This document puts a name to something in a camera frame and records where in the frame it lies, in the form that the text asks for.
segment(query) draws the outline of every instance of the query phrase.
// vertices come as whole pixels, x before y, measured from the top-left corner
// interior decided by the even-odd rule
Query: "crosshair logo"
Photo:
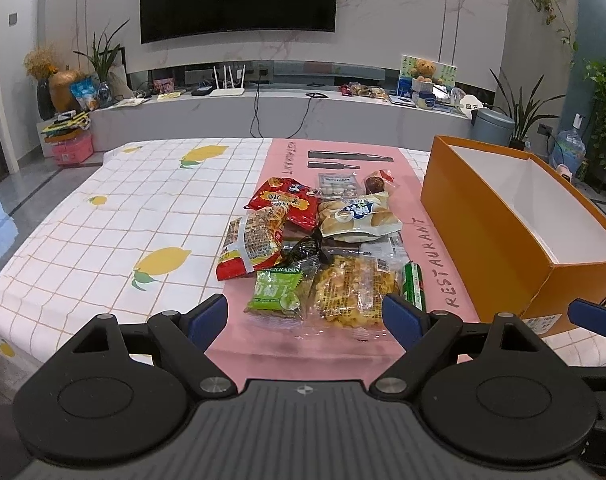
[[[314,388],[308,386],[307,384],[303,384],[303,386],[299,386],[297,388],[297,393],[301,394],[303,397],[308,396],[309,394],[314,392]]]

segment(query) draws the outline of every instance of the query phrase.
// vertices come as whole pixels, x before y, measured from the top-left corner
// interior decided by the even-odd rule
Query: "pink table runner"
[[[303,184],[316,186],[318,173],[331,170],[308,168],[309,150],[371,153],[394,159],[394,162],[344,162],[361,167],[354,170],[360,181],[375,170],[387,169],[399,184],[390,207],[403,222],[405,250],[423,270],[428,310],[449,310],[464,321],[478,321],[459,273],[420,202],[421,184],[401,151],[369,144],[274,139],[258,185],[271,176],[291,176]],[[227,327],[207,352],[239,388],[243,388],[248,378],[361,379],[369,385],[403,353],[391,336],[363,342],[340,330],[297,337],[290,330],[260,328],[243,313],[252,297],[254,281],[255,277],[249,276],[225,282],[223,293],[229,304]]]

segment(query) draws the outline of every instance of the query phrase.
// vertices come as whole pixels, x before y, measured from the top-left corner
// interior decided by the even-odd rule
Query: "plant pot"
[[[69,86],[80,81],[83,74],[78,70],[65,70],[57,72],[49,78],[49,95],[57,112],[68,112],[70,110],[81,110],[76,98],[70,92]]]
[[[510,144],[507,145],[508,148],[512,148],[513,150],[519,150],[522,152],[525,149],[525,141],[519,139],[510,139]]]
[[[36,102],[38,103],[38,114],[44,121],[49,121],[56,115],[56,109],[49,94],[49,79],[39,79],[36,85]]]
[[[99,105],[101,108],[107,108],[109,106],[112,106],[112,90],[110,90],[110,85],[107,84],[107,81],[101,81],[97,93],[99,96]]]

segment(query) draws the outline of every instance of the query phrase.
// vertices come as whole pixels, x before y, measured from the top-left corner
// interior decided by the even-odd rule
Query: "blue wall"
[[[576,38],[579,51],[574,56],[570,72],[567,97],[559,121],[559,131],[572,126],[574,115],[590,114],[594,84],[584,80],[586,60],[606,57],[606,0],[578,0],[578,26]],[[586,129],[584,121],[582,132]]]

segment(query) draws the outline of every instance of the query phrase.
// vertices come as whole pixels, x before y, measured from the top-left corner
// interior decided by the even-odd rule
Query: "green tube package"
[[[420,311],[425,310],[425,293],[423,291],[423,274],[421,267],[414,262],[410,262],[403,267],[403,282],[401,284],[401,293],[406,301],[416,306]]]

